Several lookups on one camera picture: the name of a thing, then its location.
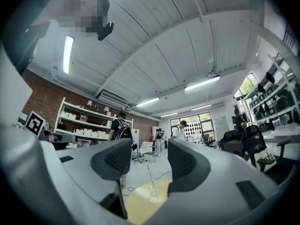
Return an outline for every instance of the gray floor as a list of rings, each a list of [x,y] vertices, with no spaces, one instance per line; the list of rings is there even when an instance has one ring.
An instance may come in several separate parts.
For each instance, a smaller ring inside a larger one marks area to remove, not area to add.
[[[132,187],[135,189],[141,185],[151,182],[151,178],[147,166],[149,166],[153,181],[155,181],[156,179],[172,180],[172,173],[170,172],[171,166],[168,161],[167,153],[168,150],[164,150],[163,151],[164,155],[161,157],[156,157],[156,162],[154,162],[154,157],[151,158],[152,163],[150,161],[147,162],[143,161],[142,163],[131,161],[130,170],[127,174],[127,188],[122,189],[123,199],[125,204],[128,199],[128,196],[126,195],[130,195],[131,193],[128,190],[128,187]]]

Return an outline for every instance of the white storage box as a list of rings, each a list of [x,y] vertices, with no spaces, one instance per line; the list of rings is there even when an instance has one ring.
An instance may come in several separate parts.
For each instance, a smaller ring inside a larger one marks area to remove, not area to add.
[[[98,131],[98,137],[99,138],[105,138],[105,132]]]
[[[92,137],[98,137],[98,132],[92,132]]]
[[[78,138],[78,148],[84,148],[90,146],[90,140]]]
[[[83,135],[83,130],[76,129],[76,133],[77,133],[77,134],[81,134],[81,135]]]
[[[77,145],[78,145],[78,144],[77,144],[76,142],[70,142],[70,143],[69,143],[69,147],[70,147],[70,148],[77,148]]]
[[[83,132],[83,135],[85,135],[85,136],[91,136],[92,135],[92,130],[85,128],[84,132]]]
[[[76,120],[76,115],[75,114],[72,114],[72,113],[69,113],[69,116],[68,116],[70,119],[73,119],[73,120]]]
[[[60,115],[61,115],[63,118],[67,118],[67,117],[69,116],[69,113],[68,113],[68,112],[62,111]]]

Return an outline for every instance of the chair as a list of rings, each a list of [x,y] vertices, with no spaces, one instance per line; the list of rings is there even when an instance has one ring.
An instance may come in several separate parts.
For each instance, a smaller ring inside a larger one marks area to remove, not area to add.
[[[266,144],[263,138],[261,131],[258,126],[251,125],[246,128],[246,137],[242,138],[244,145],[244,151],[247,151],[251,163],[255,166],[254,154],[266,149]],[[280,156],[274,156],[271,159],[259,159],[257,163],[261,165],[260,171],[264,172],[268,177],[273,179],[277,184],[281,184],[289,176],[295,162],[284,158],[285,145],[291,143],[291,140],[282,141],[277,144],[278,147],[281,147]],[[266,165],[272,164],[276,160],[276,165],[267,170]]]
[[[244,156],[244,146],[241,139],[242,137],[237,130],[226,132],[221,139],[221,150],[236,154],[241,157]]]
[[[202,138],[203,138],[203,143],[206,144],[208,147],[214,148],[214,149],[217,148],[217,146],[212,145],[216,140],[212,139],[212,137],[210,137],[209,134],[205,134],[205,135],[202,134]]]
[[[143,142],[141,147],[140,147],[140,154],[141,156],[143,155],[145,157],[145,154],[148,155],[149,157],[149,161],[150,161],[150,155],[153,156],[154,155],[154,158],[155,158],[155,162],[156,162],[156,147],[155,146],[152,146],[152,143],[151,142]]]

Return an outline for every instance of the shelving unit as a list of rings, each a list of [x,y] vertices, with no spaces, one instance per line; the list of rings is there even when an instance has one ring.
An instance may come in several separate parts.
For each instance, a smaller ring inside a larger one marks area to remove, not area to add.
[[[77,134],[77,133],[72,133],[70,131],[66,131],[66,130],[62,130],[57,128],[56,132],[60,132],[60,133],[65,133],[65,134],[72,134],[78,137],[85,137],[85,138],[93,138],[93,139],[97,139],[97,140],[108,140],[107,138],[100,138],[100,137],[93,137],[93,136],[86,136],[86,135],[82,135],[82,134]]]
[[[272,99],[272,97],[274,97],[281,89],[283,89],[283,87],[286,86],[286,83],[283,82],[275,91],[273,91],[270,95],[268,95],[264,100],[262,100],[261,102],[259,102],[258,104],[256,104],[255,106],[251,107],[250,109],[247,109],[246,112],[249,112],[257,107],[259,107],[259,105],[262,105],[265,101],[269,101],[270,99]]]
[[[283,115],[283,114],[285,114],[285,113],[287,113],[289,111],[294,110],[298,105],[294,105],[294,106],[288,107],[288,108],[286,108],[286,109],[284,109],[284,110],[282,110],[280,112],[272,114],[271,116],[264,117],[263,119],[259,119],[259,120],[254,121],[254,122],[249,122],[249,124],[251,125],[251,124],[255,124],[255,123],[259,123],[259,122],[264,122],[264,121],[266,121],[266,120],[268,120],[270,118],[278,117],[278,116]]]
[[[84,121],[79,121],[76,119],[71,119],[69,117],[63,117],[61,115],[61,113],[65,110],[65,109],[69,109],[72,111],[76,111],[80,114],[84,114],[84,115],[88,115],[91,117],[96,117],[96,118],[102,118],[105,120],[110,120],[110,121],[114,121],[116,118],[112,117],[112,116],[107,116],[105,114],[101,114],[98,112],[94,112],[94,111],[90,111],[88,109],[85,108],[81,108],[79,106],[73,105],[71,103],[67,103],[65,101],[65,97],[63,98],[61,104],[60,104],[60,108],[56,117],[56,121],[55,121],[55,127],[54,127],[54,132],[60,132],[60,133],[65,133],[65,134],[73,134],[76,137],[85,137],[85,138],[93,138],[93,139],[98,139],[98,140],[108,140],[107,138],[99,138],[99,137],[93,137],[93,136],[86,136],[86,135],[82,135],[82,134],[77,134],[75,132],[71,132],[71,131],[66,131],[66,130],[62,130],[57,128],[57,125],[61,123],[62,120],[67,120],[73,123],[78,123],[78,124],[82,124],[82,125],[86,125],[88,127],[95,127],[95,128],[102,128],[105,129],[106,133],[109,132],[110,128],[109,126],[104,126],[104,125],[98,125],[98,124],[94,124],[94,123],[90,123],[90,122],[84,122]],[[132,128],[133,127],[133,119],[132,120],[125,120],[129,126]]]
[[[107,126],[103,126],[103,125],[98,125],[98,124],[93,124],[93,123],[89,123],[89,122],[83,122],[83,121],[79,121],[79,120],[75,120],[75,119],[65,118],[65,117],[63,117],[61,115],[60,115],[60,118],[64,119],[64,120],[71,121],[71,122],[75,122],[75,123],[80,123],[80,124],[84,124],[84,125],[87,125],[87,126],[91,126],[91,127],[108,128],[108,129],[111,128],[111,127],[107,127]]]
[[[275,117],[279,117],[285,113],[288,113],[294,109],[296,109],[298,111],[298,113],[300,114],[300,110],[299,110],[299,104],[300,101],[298,102],[296,99],[296,96],[294,94],[293,88],[291,87],[291,84],[288,80],[288,77],[286,76],[286,72],[282,70],[281,65],[283,65],[283,63],[285,62],[285,60],[279,55],[275,58],[271,57],[270,55],[268,55],[268,57],[272,60],[273,64],[270,67],[270,69],[268,70],[268,72],[272,75],[274,75],[276,73],[276,71],[280,72],[282,75],[282,79],[280,79],[279,83],[278,83],[278,88],[276,88],[271,94],[269,94],[266,98],[264,98],[262,101],[258,102],[258,104],[256,104],[255,106],[249,108],[249,109],[245,109],[247,107],[246,105],[246,100],[249,98],[253,98],[255,95],[258,94],[258,97],[260,95],[262,95],[262,93],[259,93],[257,86],[254,87],[241,101],[242,104],[244,106],[245,112],[246,112],[246,116],[247,116],[247,121],[248,124],[257,124],[260,122],[265,122],[266,120],[275,118]],[[261,84],[265,89],[271,84],[265,77],[259,82],[259,84]],[[282,111],[279,111],[275,114],[272,114],[270,116],[266,116],[262,119],[259,120],[254,120],[252,121],[251,116],[250,116],[250,112],[256,108],[258,108],[260,105],[263,105],[264,102],[268,102],[269,100],[271,100],[275,95],[277,95],[282,89],[284,89],[285,87],[287,87],[287,89],[291,92],[293,100],[294,100],[294,106],[288,107]]]

